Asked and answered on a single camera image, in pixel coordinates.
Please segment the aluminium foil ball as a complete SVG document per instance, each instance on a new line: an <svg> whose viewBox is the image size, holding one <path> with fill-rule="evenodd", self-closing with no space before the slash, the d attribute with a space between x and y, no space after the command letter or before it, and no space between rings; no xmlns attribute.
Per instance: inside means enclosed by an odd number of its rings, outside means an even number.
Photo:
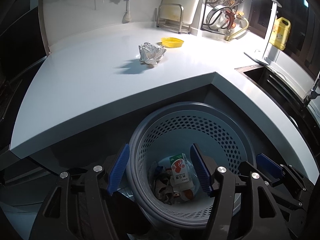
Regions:
<svg viewBox="0 0 320 240"><path fill-rule="evenodd" d="M156 66L164 57L167 49L165 46L155 46L145 42L138 46L140 54L140 63L147 64L150 67Z"/></svg>

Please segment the steel cutting board rack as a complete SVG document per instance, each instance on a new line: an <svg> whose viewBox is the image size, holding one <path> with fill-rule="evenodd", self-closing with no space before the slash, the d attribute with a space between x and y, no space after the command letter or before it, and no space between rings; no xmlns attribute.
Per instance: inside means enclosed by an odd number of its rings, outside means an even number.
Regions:
<svg viewBox="0 0 320 240"><path fill-rule="evenodd" d="M162 3L158 7L157 28L167 28L178 34L190 34L192 22L192 14L181 4Z"/></svg>

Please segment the green white milk carton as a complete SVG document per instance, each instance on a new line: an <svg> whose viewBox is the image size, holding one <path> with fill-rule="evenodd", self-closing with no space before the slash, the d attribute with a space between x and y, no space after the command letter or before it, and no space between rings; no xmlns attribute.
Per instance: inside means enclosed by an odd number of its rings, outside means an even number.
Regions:
<svg viewBox="0 0 320 240"><path fill-rule="evenodd" d="M182 191L191 190L194 187L193 179L189 171L189 165L184 153L169 158L175 185Z"/></svg>

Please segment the yellow plastic lid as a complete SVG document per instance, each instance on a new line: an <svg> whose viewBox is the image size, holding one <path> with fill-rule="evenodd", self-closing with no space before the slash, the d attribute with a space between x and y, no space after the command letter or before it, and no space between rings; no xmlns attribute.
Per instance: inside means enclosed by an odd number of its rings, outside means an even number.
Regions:
<svg viewBox="0 0 320 240"><path fill-rule="evenodd" d="M161 38L161 43L166 48L180 48L183 45L184 41L175 37L164 37Z"/></svg>

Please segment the round steel pan lid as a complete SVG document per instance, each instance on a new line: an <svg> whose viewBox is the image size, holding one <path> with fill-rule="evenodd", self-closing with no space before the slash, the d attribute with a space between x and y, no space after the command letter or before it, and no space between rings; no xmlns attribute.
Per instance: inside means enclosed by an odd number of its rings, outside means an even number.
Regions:
<svg viewBox="0 0 320 240"><path fill-rule="evenodd" d="M225 16L226 10L232 10L232 8L224 5L217 5L208 13L206 25L210 30L216 31L226 29L228 24L228 19Z"/></svg>

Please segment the black cloth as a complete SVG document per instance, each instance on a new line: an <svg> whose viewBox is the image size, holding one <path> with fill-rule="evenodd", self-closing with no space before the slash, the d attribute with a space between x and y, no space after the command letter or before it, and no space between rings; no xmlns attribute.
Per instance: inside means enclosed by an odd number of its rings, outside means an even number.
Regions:
<svg viewBox="0 0 320 240"><path fill-rule="evenodd" d="M151 189L157 200L164 204L173 205L180 197L180 193L174 190L172 170L157 166L152 176Z"/></svg>

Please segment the yellow oil jug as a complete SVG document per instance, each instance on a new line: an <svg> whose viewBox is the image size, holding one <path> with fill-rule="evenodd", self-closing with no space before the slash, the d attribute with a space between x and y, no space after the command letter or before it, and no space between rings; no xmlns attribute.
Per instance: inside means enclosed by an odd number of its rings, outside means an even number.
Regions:
<svg viewBox="0 0 320 240"><path fill-rule="evenodd" d="M276 19L269 40L270 44L272 44L277 49L283 51L286 47L290 31L291 22L288 19L284 17Z"/></svg>

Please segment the black sink basin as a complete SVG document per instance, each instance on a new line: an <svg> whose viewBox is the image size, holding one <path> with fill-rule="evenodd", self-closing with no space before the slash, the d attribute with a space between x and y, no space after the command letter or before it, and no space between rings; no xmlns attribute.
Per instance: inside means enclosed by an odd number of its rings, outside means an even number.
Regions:
<svg viewBox="0 0 320 240"><path fill-rule="evenodd" d="M308 123L313 120L312 114L303 106L297 92L294 92L289 82L284 81L284 78L280 77L275 70L260 65L241 67L236 70L265 92L287 115Z"/></svg>

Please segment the red white snack wrapper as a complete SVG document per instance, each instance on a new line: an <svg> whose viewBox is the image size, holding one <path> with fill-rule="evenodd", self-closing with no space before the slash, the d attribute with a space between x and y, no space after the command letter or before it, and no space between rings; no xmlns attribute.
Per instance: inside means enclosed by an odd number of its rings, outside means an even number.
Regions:
<svg viewBox="0 0 320 240"><path fill-rule="evenodd" d="M178 202L187 202L194 198L193 191L191 189L183 190L174 193L174 199Z"/></svg>

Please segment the grey perforated trash basket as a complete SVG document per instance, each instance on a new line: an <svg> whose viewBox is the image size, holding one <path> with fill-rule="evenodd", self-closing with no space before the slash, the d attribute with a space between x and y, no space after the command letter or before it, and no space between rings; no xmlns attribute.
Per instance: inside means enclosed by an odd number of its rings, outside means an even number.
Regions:
<svg viewBox="0 0 320 240"><path fill-rule="evenodd" d="M130 139L130 159L126 174L135 201L153 225L202 229L206 226L214 200L199 183L190 158L197 143L203 155L217 165L239 174L239 165L256 165L252 144L244 130L222 111L200 102L179 102L147 116ZM156 167L170 168L170 158L185 154L193 180L194 198L184 203L165 204L151 188Z"/></svg>

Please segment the white dish brush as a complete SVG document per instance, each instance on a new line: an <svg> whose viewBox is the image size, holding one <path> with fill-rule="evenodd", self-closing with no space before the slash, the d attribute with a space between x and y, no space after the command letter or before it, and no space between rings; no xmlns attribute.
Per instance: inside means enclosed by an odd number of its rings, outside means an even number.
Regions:
<svg viewBox="0 0 320 240"><path fill-rule="evenodd" d="M131 5L131 0L125 0L126 1L126 10L125 10L125 14L123 16L123 23L129 23L132 20L131 17L131 11L130 11L130 5Z"/></svg>

